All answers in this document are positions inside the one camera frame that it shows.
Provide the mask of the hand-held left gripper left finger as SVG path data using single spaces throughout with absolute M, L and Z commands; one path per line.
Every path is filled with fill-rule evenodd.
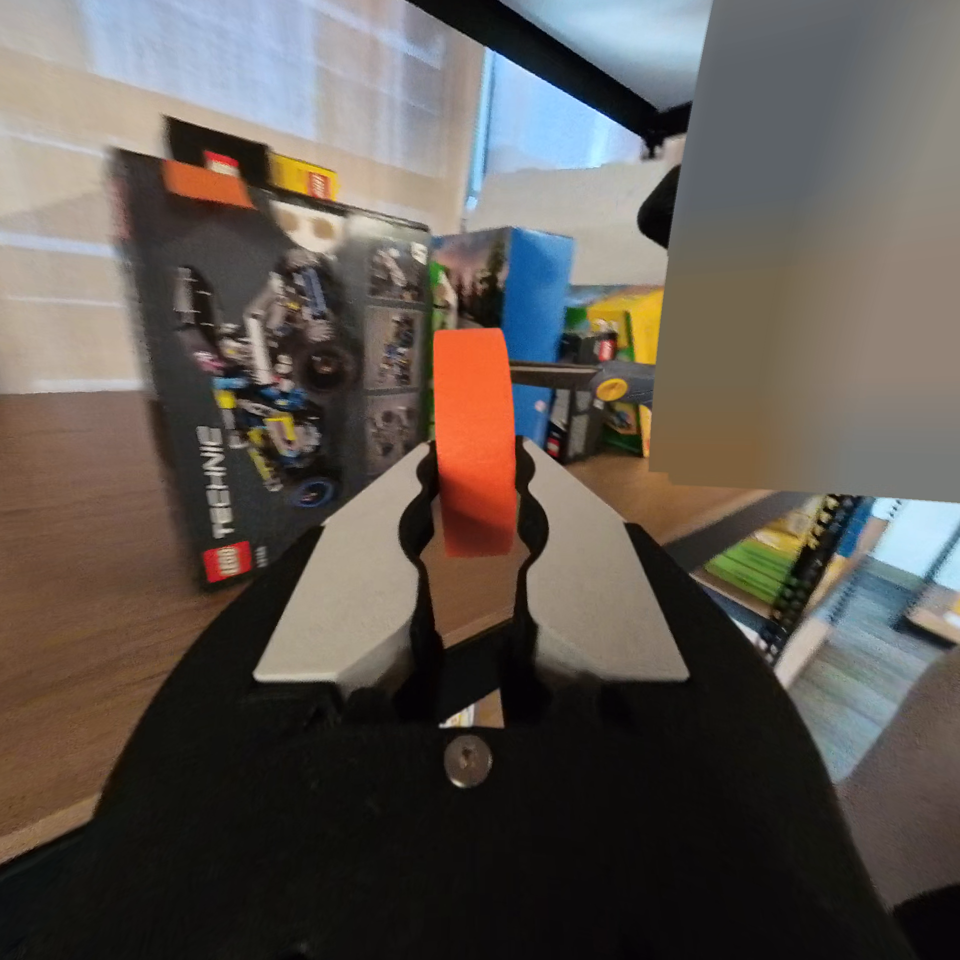
M 421 559 L 435 487 L 435 450 L 423 442 L 323 524 L 253 669 L 258 684 L 331 685 L 347 698 L 440 667 Z

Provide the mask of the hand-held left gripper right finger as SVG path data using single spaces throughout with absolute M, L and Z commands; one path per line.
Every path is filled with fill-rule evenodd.
M 684 683 L 690 671 L 623 517 L 529 438 L 526 491 L 546 521 L 530 547 L 534 664 L 550 679 Z

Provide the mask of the orange tape roll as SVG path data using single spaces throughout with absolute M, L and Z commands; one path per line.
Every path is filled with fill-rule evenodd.
M 438 330 L 433 341 L 438 502 L 446 555 L 509 553 L 517 454 L 506 343 L 499 329 Z

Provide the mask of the wooden desk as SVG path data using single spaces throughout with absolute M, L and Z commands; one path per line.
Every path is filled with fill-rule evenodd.
M 200 632 L 137 392 L 3 395 L 2 863 L 74 830 Z

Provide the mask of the stack of green packets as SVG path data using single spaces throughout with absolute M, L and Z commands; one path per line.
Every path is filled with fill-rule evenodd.
M 772 605 L 803 544 L 802 534 L 777 521 L 728 547 L 709 560 L 703 569 L 756 600 Z

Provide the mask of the small black toy box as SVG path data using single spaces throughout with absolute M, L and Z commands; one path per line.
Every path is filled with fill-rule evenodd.
M 560 340 L 558 363 L 594 367 L 615 359 L 617 352 L 614 330 L 568 332 Z M 605 404 L 596 397 L 591 381 L 590 377 L 581 378 L 574 389 L 553 391 L 545 450 L 563 465 L 584 461 L 597 448 Z

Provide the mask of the grey and yellow scissors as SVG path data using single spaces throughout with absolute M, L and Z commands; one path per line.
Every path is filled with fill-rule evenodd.
M 656 368 L 618 359 L 580 365 L 510 360 L 514 385 L 586 392 L 601 403 L 626 402 L 650 405 Z

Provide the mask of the green and yellow toy box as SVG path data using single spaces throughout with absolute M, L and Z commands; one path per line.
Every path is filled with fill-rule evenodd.
M 566 307 L 565 333 L 613 330 L 617 338 L 614 359 L 656 364 L 664 290 L 614 294 Z M 653 400 L 650 405 L 604 403 L 601 439 L 605 444 L 640 457 L 650 454 Z

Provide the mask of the blue toy box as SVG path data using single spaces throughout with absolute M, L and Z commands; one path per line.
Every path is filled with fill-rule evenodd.
M 433 341 L 439 330 L 501 330 L 511 360 L 555 362 L 565 328 L 574 239 L 518 226 L 435 236 L 429 284 L 427 436 L 435 434 Z

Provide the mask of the large dark toy car box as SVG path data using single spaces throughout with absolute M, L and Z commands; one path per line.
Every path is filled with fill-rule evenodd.
M 217 592 L 426 437 L 430 238 L 128 150 L 109 186 L 155 446 Z

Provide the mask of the black rounded object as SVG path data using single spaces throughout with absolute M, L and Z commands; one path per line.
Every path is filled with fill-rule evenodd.
M 669 248 L 681 168 L 678 163 L 669 169 L 637 211 L 639 233 L 663 250 Z

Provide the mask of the black box with red logo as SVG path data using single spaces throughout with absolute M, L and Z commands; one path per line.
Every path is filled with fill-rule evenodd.
M 169 158 L 232 176 L 258 189 L 271 186 L 271 151 L 263 142 L 167 116 Z

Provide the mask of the black metal beam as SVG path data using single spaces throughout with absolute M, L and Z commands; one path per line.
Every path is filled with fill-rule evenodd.
M 603 114 L 649 147 L 689 131 L 692 102 L 657 109 L 502 2 L 413 1 L 412 5 Z

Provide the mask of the black perforated rail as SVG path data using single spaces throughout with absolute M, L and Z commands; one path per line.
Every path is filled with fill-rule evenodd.
M 797 558 L 774 594 L 770 612 L 754 645 L 767 666 L 782 659 L 788 642 L 800 627 L 810 601 L 824 581 L 849 529 L 867 502 L 866 496 L 827 494 L 800 539 Z

